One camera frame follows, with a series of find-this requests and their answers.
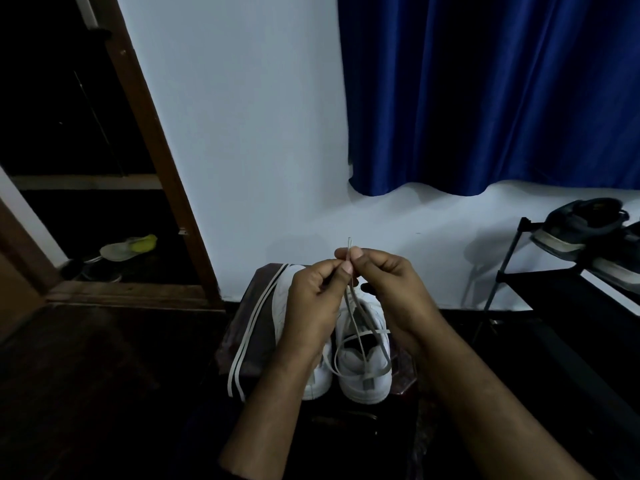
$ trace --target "sneaker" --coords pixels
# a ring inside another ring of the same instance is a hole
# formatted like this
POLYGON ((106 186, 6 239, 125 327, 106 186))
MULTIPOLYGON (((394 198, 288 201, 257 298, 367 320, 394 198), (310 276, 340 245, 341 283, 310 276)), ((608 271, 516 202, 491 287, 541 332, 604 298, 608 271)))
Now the sneaker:
POLYGON ((377 404, 391 390, 389 331, 380 302, 359 288, 354 292, 346 293, 335 325, 335 373, 350 400, 377 404))
POLYGON ((620 229, 628 218, 618 199, 576 200, 551 212, 531 240, 560 259, 575 261, 588 242, 620 229))
MULTIPOLYGON (((286 268, 273 291, 273 300, 271 302, 271 316, 273 317, 273 327, 275 329, 276 344, 280 341, 282 330, 284 329, 284 318, 287 314, 287 298, 289 297, 289 288, 293 281, 293 275, 304 269, 304 266, 294 265, 286 268)), ((322 396, 331 387, 332 372, 329 366, 328 357, 331 357, 331 339, 327 340, 323 349, 323 358, 313 370, 305 386, 305 393, 302 396, 303 401, 317 399, 322 396)))
POLYGON ((640 221, 604 240, 588 270, 604 281, 640 294, 640 221))

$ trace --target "curtain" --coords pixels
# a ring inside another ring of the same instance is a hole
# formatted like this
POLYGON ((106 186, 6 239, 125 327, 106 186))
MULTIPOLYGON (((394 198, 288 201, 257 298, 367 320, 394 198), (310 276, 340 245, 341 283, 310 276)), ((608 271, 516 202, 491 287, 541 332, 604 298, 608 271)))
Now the curtain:
POLYGON ((351 185, 640 189, 640 0, 338 0, 351 185))

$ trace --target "wall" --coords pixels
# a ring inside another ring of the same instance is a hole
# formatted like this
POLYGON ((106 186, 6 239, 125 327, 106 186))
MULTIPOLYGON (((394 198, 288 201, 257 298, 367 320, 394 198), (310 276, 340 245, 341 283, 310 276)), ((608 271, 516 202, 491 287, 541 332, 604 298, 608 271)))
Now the wall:
MULTIPOLYGON (((411 259, 441 306, 477 307, 521 216, 638 193, 516 182, 458 197, 347 183, 335 0, 118 0, 225 299, 255 268, 331 257, 348 236, 411 259)), ((510 270, 564 265, 523 241, 510 270)), ((524 304, 501 290, 496 308, 524 304)))
POLYGON ((50 259, 53 266, 62 266, 67 262, 67 256, 30 208, 2 167, 0 167, 0 200, 11 210, 18 222, 22 224, 22 227, 42 249, 45 256, 50 259))

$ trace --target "slipper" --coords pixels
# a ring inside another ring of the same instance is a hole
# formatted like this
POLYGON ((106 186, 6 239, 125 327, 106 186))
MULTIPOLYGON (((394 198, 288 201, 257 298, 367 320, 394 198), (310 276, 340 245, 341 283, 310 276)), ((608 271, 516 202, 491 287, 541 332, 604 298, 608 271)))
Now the slipper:
POLYGON ((126 261, 139 254, 156 248, 158 238, 149 234, 144 237, 130 237, 125 242, 115 242, 100 248, 100 255, 108 261, 126 261))

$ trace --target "dark sneaker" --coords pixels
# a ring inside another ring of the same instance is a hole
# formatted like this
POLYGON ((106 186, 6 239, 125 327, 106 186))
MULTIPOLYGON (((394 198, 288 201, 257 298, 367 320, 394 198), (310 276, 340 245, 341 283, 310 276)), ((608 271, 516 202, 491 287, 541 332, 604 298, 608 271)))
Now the dark sneaker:
POLYGON ((576 200, 551 212, 531 240, 560 259, 575 261, 587 243, 620 229, 628 218, 618 199, 576 200))
POLYGON ((640 294, 640 221, 613 232, 598 245, 589 271, 620 288, 640 294))

